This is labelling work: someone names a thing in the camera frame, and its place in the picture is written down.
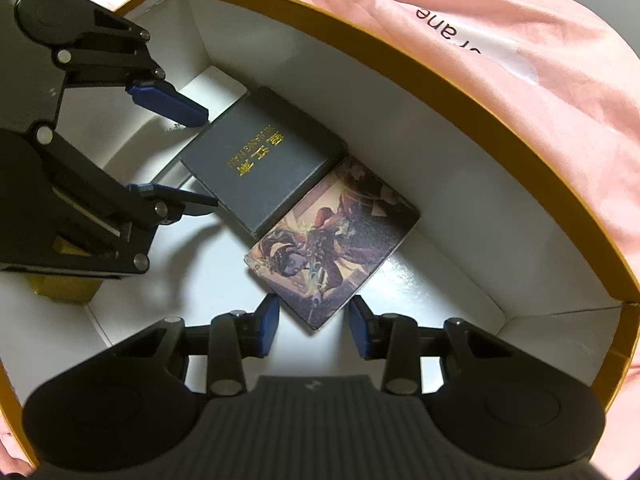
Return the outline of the black box gold lettering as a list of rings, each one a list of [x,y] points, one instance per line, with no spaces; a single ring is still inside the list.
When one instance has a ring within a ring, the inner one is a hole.
[[[346,154],[339,136],[260,87],[215,119],[181,152],[180,162],[259,238]]]

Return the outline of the small yellow box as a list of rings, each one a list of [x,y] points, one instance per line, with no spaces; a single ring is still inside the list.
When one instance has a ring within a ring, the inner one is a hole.
[[[70,275],[24,273],[35,294],[53,300],[86,304],[98,292],[100,278],[78,278]]]

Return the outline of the illustrated art card box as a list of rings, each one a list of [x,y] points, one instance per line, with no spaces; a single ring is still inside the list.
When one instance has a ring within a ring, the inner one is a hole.
[[[404,196],[348,156],[250,248],[244,261],[311,330],[320,330],[419,219]]]

